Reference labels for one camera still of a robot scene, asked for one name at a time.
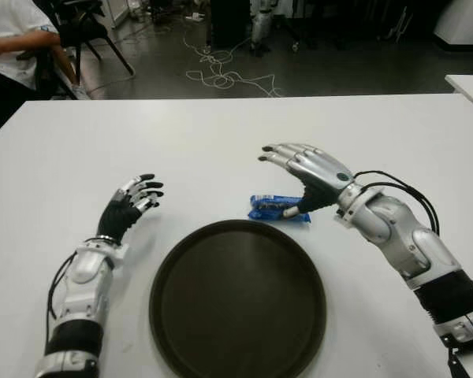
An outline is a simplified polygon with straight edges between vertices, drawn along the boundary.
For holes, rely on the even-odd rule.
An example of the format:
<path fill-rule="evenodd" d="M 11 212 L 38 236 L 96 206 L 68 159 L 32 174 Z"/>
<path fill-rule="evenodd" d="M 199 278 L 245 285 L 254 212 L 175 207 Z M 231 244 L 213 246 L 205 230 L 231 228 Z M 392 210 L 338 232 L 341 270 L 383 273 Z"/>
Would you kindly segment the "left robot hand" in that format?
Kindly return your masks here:
<path fill-rule="evenodd" d="M 119 187 L 103 210 L 95 233 L 97 239 L 111 240 L 119 245 L 125 233 L 149 209 L 159 206 L 164 195 L 163 183 L 148 173 L 131 178 Z"/>

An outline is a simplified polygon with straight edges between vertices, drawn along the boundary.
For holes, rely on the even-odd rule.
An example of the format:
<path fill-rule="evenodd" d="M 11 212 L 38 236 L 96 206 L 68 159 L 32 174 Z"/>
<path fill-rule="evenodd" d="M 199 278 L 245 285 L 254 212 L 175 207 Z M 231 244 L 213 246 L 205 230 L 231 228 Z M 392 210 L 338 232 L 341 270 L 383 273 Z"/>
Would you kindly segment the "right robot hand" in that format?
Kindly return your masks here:
<path fill-rule="evenodd" d="M 336 158 L 304 143 L 269 144 L 262 148 L 259 161 L 283 168 L 304 186 L 301 200 L 283 211 L 293 218 L 337 203 L 341 193 L 354 181 L 352 172 Z"/>

